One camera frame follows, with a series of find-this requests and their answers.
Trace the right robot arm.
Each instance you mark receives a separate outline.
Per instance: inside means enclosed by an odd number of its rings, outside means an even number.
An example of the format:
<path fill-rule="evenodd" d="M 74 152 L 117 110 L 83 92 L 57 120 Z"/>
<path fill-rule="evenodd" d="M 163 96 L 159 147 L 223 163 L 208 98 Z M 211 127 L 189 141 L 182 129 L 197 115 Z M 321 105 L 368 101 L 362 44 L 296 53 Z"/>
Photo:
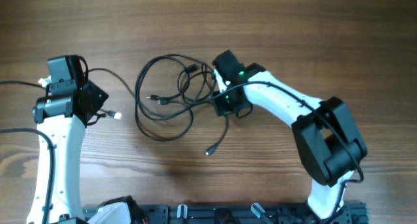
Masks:
<path fill-rule="evenodd" d="M 307 207 L 321 223 L 353 221 L 343 197 L 347 184 L 364 180 L 360 162 L 367 147 L 347 105 L 333 96 L 322 100 L 276 79 L 263 66 L 244 66 L 227 50 L 213 60 L 217 115 L 239 114 L 258 105 L 288 125 L 303 167 L 312 178 Z"/>

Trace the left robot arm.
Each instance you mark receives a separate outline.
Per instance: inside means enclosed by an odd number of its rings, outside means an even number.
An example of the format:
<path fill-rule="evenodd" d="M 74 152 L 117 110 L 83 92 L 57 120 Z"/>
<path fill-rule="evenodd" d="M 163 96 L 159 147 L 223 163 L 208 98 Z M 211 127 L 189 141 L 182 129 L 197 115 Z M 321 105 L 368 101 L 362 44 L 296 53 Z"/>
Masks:
<path fill-rule="evenodd" d="M 46 93 L 33 108 L 40 154 L 35 196 L 28 223 L 56 223 L 84 217 L 79 191 L 80 156 L 88 126 L 121 113 L 104 110 L 108 94 L 89 80 L 79 55 L 48 59 L 49 78 L 40 80 Z"/>

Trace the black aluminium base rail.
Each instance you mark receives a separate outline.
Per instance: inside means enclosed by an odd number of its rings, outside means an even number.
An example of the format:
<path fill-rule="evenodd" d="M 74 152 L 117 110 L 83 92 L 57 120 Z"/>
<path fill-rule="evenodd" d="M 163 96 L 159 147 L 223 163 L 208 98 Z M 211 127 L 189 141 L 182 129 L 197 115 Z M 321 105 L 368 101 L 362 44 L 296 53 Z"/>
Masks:
<path fill-rule="evenodd" d="M 261 205 L 265 211 L 257 217 L 250 206 L 168 206 L 168 205 L 139 205 L 144 213 L 142 223 L 151 224 L 217 224 L 217 223 L 324 223 L 313 214 L 306 203 L 281 203 L 275 206 Z M 85 221 L 73 223 L 87 223 L 98 212 L 98 208 L 83 208 Z M 369 217 L 365 203 L 347 202 L 329 223 L 339 224 L 368 224 Z"/>

